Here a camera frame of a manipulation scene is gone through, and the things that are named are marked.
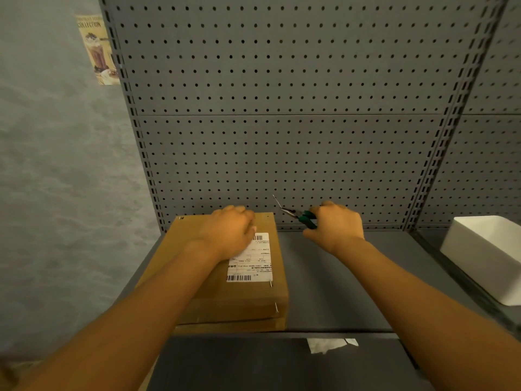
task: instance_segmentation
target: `brown cardboard box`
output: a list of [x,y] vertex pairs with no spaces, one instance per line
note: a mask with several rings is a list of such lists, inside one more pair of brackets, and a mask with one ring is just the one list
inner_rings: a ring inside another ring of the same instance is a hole
[[[178,216],[138,282],[145,282],[196,237],[208,215]],[[272,286],[269,282],[227,282],[228,261],[219,263],[190,301],[175,334],[284,330],[288,285],[273,213],[256,213],[257,233],[269,233]]]

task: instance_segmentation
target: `poster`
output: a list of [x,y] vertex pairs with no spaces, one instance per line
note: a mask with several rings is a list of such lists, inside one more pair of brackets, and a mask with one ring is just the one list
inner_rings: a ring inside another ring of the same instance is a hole
[[101,15],[76,15],[81,38],[87,49],[92,68],[101,85],[119,85],[110,40]]

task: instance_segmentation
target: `green-handled pliers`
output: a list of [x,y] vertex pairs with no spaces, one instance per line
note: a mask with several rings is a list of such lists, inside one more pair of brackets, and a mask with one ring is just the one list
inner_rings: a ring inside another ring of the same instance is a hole
[[300,210],[292,210],[292,209],[286,209],[284,207],[282,207],[279,203],[279,201],[277,200],[277,198],[275,197],[275,195],[273,195],[274,199],[277,201],[277,204],[279,205],[280,209],[282,210],[283,213],[285,214],[288,214],[290,217],[292,218],[296,218],[298,219],[298,221],[300,223],[303,223],[304,225],[306,225],[309,229],[316,229],[317,226],[316,224],[314,224],[311,220],[312,219],[317,219],[316,215],[313,214],[311,211],[300,211]]

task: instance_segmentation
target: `right hand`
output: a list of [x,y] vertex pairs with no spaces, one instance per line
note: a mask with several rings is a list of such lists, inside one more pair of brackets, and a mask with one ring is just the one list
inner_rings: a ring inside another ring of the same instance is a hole
[[304,230],[303,235],[330,254],[338,256],[343,245],[365,240],[359,213],[329,200],[309,211],[316,215],[318,227]]

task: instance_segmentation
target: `white plastic bin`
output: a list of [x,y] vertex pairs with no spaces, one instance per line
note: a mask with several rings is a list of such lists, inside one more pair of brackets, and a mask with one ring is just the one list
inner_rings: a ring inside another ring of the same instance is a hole
[[455,217],[441,252],[499,302],[521,305],[521,226],[496,215]]

